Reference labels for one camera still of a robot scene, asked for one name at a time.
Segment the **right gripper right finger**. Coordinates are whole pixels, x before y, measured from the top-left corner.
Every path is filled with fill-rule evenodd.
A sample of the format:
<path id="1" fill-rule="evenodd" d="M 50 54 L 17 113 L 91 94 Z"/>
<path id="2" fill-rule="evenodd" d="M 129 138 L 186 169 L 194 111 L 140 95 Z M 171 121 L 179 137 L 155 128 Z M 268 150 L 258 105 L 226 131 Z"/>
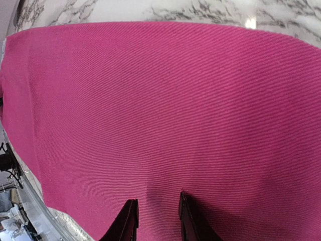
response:
<path id="1" fill-rule="evenodd" d="M 212 229 L 204 215 L 200 212 L 198 205 L 193 197 L 184 192 L 180 193 L 179 217 L 181 221 L 182 240 L 222 240 Z"/>

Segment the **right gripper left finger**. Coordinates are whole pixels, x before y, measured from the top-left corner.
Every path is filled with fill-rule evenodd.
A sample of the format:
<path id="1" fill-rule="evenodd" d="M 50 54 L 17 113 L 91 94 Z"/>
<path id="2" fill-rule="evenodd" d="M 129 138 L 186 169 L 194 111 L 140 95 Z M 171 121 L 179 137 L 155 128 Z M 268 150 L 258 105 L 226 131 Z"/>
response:
<path id="1" fill-rule="evenodd" d="M 136 241 L 138 226 L 138 200 L 129 199 L 99 241 Z"/>

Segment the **magenta pink trousers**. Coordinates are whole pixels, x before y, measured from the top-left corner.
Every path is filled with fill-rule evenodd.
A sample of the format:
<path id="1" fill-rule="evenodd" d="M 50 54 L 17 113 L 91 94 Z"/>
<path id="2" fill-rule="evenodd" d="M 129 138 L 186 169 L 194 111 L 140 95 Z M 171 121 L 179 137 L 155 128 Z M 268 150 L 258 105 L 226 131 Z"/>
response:
<path id="1" fill-rule="evenodd" d="M 48 207 L 103 237 L 179 240 L 179 194 L 224 240 L 320 240 L 320 49 L 188 23 L 33 28 L 6 39 L 1 118 Z"/>

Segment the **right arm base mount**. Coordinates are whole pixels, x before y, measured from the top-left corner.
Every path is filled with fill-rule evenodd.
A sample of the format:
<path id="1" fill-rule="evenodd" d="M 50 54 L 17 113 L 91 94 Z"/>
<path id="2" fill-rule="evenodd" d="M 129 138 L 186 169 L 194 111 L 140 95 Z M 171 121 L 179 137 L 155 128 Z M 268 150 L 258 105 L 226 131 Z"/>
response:
<path id="1" fill-rule="evenodd" d="M 1 151 L 3 151 L 1 154 L 1 172 L 8 172 L 17 181 L 18 186 L 23 189 L 22 172 L 10 144 L 1 143 Z"/>

